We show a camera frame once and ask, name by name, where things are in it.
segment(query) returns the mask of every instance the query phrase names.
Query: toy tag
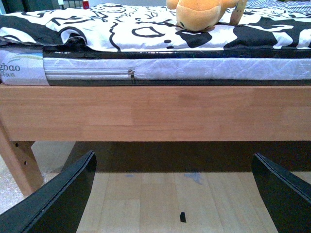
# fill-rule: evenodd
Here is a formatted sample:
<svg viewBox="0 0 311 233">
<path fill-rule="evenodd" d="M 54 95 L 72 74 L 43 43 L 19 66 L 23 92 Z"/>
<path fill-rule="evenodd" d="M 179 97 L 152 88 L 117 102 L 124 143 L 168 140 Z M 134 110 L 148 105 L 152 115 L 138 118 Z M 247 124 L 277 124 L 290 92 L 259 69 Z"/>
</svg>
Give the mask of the toy tag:
<svg viewBox="0 0 311 233">
<path fill-rule="evenodd" d="M 237 6 L 235 7 L 234 11 L 231 14 L 230 23 L 229 25 L 238 25 L 242 15 L 244 13 L 246 7 L 247 0 L 239 0 Z"/>
</svg>

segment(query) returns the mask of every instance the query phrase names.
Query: mattress label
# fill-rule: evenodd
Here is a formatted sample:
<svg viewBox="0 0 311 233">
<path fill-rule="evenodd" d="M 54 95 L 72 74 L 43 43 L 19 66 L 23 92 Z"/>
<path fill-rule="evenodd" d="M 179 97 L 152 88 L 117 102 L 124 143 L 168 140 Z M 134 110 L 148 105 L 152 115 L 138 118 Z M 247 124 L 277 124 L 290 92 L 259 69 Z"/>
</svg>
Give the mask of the mattress label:
<svg viewBox="0 0 311 233">
<path fill-rule="evenodd" d="M 0 47 L 0 77 L 4 84 L 48 85 L 42 50 Z"/>
</svg>

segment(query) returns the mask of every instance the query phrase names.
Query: bedding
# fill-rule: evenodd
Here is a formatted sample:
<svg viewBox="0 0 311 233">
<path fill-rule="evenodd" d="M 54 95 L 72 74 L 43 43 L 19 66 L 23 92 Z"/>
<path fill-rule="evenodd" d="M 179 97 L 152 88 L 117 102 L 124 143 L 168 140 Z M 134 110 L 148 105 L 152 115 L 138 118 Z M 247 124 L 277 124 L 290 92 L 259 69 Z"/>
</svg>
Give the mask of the bedding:
<svg viewBox="0 0 311 233">
<path fill-rule="evenodd" d="M 23 85 L 310 84 L 310 3 L 299 12 L 251 3 L 238 26 L 228 24 L 228 9 L 202 33 L 176 26 L 175 11 L 166 7 L 106 3 L 3 15 L 1 79 Z"/>
</svg>

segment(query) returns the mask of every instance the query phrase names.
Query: plush toy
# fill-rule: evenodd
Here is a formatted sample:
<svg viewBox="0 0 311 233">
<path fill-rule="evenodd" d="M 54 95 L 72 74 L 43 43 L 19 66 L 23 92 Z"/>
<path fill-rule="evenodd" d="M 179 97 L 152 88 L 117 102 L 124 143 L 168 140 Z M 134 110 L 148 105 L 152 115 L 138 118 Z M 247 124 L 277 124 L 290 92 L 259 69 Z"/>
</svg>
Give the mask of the plush toy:
<svg viewBox="0 0 311 233">
<path fill-rule="evenodd" d="M 169 9 L 176 9 L 177 25 L 198 32 L 214 26 L 227 8 L 239 0 L 166 0 Z"/>
</svg>

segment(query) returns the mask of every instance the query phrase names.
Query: zipper pull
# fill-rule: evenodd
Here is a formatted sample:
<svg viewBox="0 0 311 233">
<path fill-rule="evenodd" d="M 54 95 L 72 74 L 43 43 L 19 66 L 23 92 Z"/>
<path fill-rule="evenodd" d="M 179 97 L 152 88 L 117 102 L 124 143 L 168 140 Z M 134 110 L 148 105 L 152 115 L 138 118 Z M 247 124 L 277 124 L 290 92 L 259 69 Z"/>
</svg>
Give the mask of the zipper pull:
<svg viewBox="0 0 311 233">
<path fill-rule="evenodd" d="M 127 71 L 127 73 L 128 73 L 128 76 L 131 78 L 131 80 L 135 80 L 135 71 L 134 70 L 129 69 Z"/>
</svg>

